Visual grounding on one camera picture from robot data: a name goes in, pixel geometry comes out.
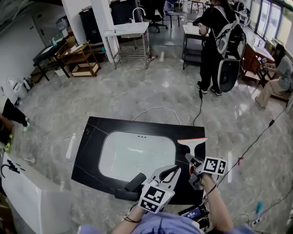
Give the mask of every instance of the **person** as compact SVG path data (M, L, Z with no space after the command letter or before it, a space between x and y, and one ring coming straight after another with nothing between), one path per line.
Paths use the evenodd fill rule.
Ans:
M278 79L266 83L260 95L255 98L257 103L265 108L272 94L283 96L293 88L292 72L293 66L290 59L285 55L285 48L281 44L276 46L276 64L269 64L269 71L277 73Z
M204 173L201 184L208 193L210 208L210 219L215 232L227 234L252 234L254 233L246 224L234 228L228 210L217 189L211 190L215 182L210 174ZM201 234L199 224L192 219L159 212L157 214L147 213L141 207L134 207L128 214L128 218L137 222L121 221L113 230L112 234ZM98 234L92 226L81 226L78 234Z
M222 28L236 20L234 9L228 3L228 0L211 0L212 6L208 8L201 17L200 31L199 33L205 36L209 29L209 37L206 44L201 52L201 81L197 82L197 87L201 89L203 94L207 93L207 90L211 84L211 91L217 96L222 95L217 83L217 75L219 70L220 61L223 60L222 55L218 52L215 37L217 37ZM219 9L215 8L218 6L223 9L225 16L220 12Z
M11 101L4 95L3 88L1 87L2 95L0 96L0 111L2 116L9 120L13 120L23 125L23 131L26 132L31 126L26 117L20 110L18 110Z

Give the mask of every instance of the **office chair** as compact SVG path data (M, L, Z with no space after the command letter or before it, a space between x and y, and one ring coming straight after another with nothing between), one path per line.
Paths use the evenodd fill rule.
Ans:
M160 29L158 26L164 26L168 29L168 26L164 24L164 5L166 0L141 0L141 6L145 8L146 11L146 19L151 20L149 27L155 27L158 32Z

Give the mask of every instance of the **black sneaker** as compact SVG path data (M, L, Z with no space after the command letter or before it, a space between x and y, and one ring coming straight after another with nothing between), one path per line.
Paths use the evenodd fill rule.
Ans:
M215 91L213 86L211 87L211 91L214 92L217 96L222 96L222 91Z
M201 82L200 82L200 81L197 82L196 86L197 86L197 88L199 88L199 89L201 90L201 92L202 92L203 94L207 94L207 90L203 90L203 89L201 89Z

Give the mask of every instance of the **black pants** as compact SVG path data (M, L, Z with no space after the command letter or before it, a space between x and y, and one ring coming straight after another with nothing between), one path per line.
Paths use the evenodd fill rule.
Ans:
M219 92L218 70L220 61L223 60L217 48L210 43L206 43L201 53L201 89L207 90L211 85L216 92Z
M4 105L2 115L9 120L21 123L25 127L27 126L26 116L18 110L9 99L7 99Z

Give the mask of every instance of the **faucet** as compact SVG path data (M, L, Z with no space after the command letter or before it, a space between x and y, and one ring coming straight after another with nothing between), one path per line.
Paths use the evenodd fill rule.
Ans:
M134 18L134 11L135 11L136 9L142 9L142 8L141 8L141 7L137 7L137 8L135 8L135 9L133 9L133 11L132 11L132 17L133 17L133 19L131 19L132 23L135 23L135 22L136 22L136 20L135 20L135 18ZM145 12L145 10L142 9L142 11L143 11L143 15L146 16L146 12Z

